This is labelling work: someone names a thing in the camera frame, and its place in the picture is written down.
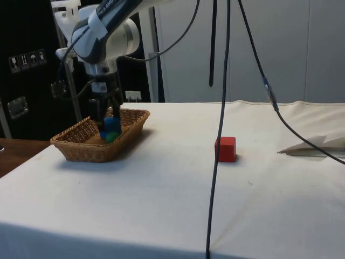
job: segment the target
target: white table cover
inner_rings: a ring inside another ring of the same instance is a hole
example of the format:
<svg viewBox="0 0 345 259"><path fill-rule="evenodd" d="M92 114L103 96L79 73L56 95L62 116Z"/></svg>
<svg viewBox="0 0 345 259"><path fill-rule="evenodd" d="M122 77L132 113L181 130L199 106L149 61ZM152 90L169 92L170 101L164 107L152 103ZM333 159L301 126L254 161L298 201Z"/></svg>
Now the white table cover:
<svg viewBox="0 0 345 259"><path fill-rule="evenodd" d="M220 104L125 108L151 117L118 161L68 162L50 146L0 179L0 258L204 258ZM345 105L281 112L302 134L314 132L296 118L321 135L321 114L345 122ZM238 161L219 166L212 258L344 259L345 167L277 154L295 138L269 105L227 104L223 136Z"/></svg>

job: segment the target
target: green object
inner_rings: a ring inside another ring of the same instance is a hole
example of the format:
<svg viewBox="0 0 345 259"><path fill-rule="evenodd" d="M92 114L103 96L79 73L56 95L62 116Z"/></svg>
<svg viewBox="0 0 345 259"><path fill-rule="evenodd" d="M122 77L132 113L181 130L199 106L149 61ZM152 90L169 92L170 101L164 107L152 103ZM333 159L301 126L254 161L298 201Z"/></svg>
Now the green object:
<svg viewBox="0 0 345 259"><path fill-rule="evenodd" d="M117 139L119 135L116 132L109 132L106 136L106 143L110 144L113 143L115 139Z"/></svg>

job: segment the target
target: woven basket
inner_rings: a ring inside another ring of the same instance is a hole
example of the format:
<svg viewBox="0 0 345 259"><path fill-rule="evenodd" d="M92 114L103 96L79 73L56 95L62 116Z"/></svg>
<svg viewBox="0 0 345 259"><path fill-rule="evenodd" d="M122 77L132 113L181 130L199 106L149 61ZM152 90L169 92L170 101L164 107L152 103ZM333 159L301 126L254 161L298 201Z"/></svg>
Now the woven basket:
<svg viewBox="0 0 345 259"><path fill-rule="evenodd" d="M121 110L122 134L111 144L100 137L96 123L90 117L56 135L50 140L69 161L109 162L116 159L121 150L140 136L142 127L150 116L144 110Z"/></svg>

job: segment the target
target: black cable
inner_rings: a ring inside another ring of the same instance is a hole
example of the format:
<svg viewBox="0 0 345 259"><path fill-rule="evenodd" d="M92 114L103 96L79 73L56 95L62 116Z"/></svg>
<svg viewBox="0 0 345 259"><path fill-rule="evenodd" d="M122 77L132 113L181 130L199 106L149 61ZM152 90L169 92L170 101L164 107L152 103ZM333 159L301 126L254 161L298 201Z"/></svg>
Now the black cable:
<svg viewBox="0 0 345 259"><path fill-rule="evenodd" d="M317 145L311 143L310 141L306 140L305 138L303 138L300 134L298 134L294 129L291 128L291 126L284 120L284 118L281 116L280 112L279 112L279 108L278 108L278 104L277 104L277 101L275 99L275 96L274 96L274 93L273 93L273 90L272 88L270 87L269 83L268 83L268 80L267 78L265 77L265 74L264 74L264 71L263 71L263 68L261 67L261 63L260 63L260 60L259 60L259 57L258 57L258 54L257 54L257 50L255 48L255 44L254 44L254 40L253 40L253 36L252 36L252 33L250 31L250 28L249 28L249 24L248 24L248 20L247 20L247 17L246 17L246 13L244 11L244 8L243 8L243 5L242 5L242 0L238 0L238 3L239 3L239 6L240 6L240 9L241 9L241 12L242 12L242 16L243 16L243 20L244 20L244 23L246 25L246 28L247 28L247 32L248 32L248 36L249 36L249 39L250 39L250 42L251 42L251 45L252 45L252 49L253 49L253 52L254 52L254 56L255 56L255 59L257 61L257 64L258 64L258 67L259 67L259 70L260 70L260 73L261 73L261 76L263 77L263 81L264 81L264 84L265 84L265 88L267 90L267 93L268 93L268 96L271 100L271 103L274 107L274 110L275 112L277 113L279 119L281 120L281 122L296 136L298 137L300 140L302 140L303 142L305 142L306 144L310 145L311 147L313 147L314 149L316 149L317 151L323 153L324 155L334 159L335 161L339 162L339 163L342 163L343 165L345 165L345 161L333 156L332 154L328 153L327 151L323 150L322 148L318 147Z"/></svg>
<svg viewBox="0 0 345 259"><path fill-rule="evenodd" d="M218 163L219 163L219 153L220 153L220 139L222 137L224 112L225 112L225 102L226 102L227 63L228 63L229 51L230 51L230 17L231 17L231 0L227 0L226 49L225 49L225 57L224 57L224 71L223 71L222 110L220 112L220 122L219 122L218 137L217 137L216 159L215 159L215 166L213 169L213 179L212 179L210 208L209 208L209 220L208 220L207 239L206 239L206 259L211 258L210 241L211 241L213 202L215 199L215 189L216 189L216 180L217 180L217 171L218 171Z"/></svg>
<svg viewBox="0 0 345 259"><path fill-rule="evenodd" d="M82 90L75 97L71 97L71 98L60 97L60 99L62 101L74 101L74 100L79 99L86 92L88 87L91 86L92 82L94 82L94 79L87 82L86 85L82 88Z"/></svg>
<svg viewBox="0 0 345 259"><path fill-rule="evenodd" d="M214 83L214 79L215 79L217 8L218 8L218 0L213 0L212 35L211 35L211 58L210 58L210 81L209 81L210 87L213 87L213 83Z"/></svg>
<svg viewBox="0 0 345 259"><path fill-rule="evenodd" d="M129 56L124 56L125 58L127 59L130 59L130 60L134 60L134 61L137 61L137 62L147 62L147 61L151 61L151 60L154 60L158 57L160 57L161 55L167 53L169 50L171 50L173 47L175 47L183 38L184 36L189 32L189 29L192 27L193 23L194 23L194 20L196 18L196 15L198 14L198 10L199 10L199 6L200 6L200 0L197 0L197 3L196 3L196 6L195 6L195 11L194 11L194 14L193 14L193 17L192 17L192 20L190 21L187 29L184 31L184 33L180 36L180 38L178 38L177 41L175 41L170 47L168 47L166 50L160 52L159 54L155 55L154 57L151 57L151 58L148 58L148 59L139 59L139 58L132 58L132 57L129 57Z"/></svg>

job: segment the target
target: red cube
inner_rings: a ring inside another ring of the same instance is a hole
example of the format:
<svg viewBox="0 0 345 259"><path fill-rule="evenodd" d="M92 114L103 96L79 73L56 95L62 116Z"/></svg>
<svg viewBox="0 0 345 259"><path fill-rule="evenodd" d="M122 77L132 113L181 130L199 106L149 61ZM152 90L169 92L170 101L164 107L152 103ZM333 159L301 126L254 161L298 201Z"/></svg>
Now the red cube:
<svg viewBox="0 0 345 259"><path fill-rule="evenodd" d="M217 155L217 140L215 143L215 151ZM219 162L236 162L236 138L221 137Z"/></svg>

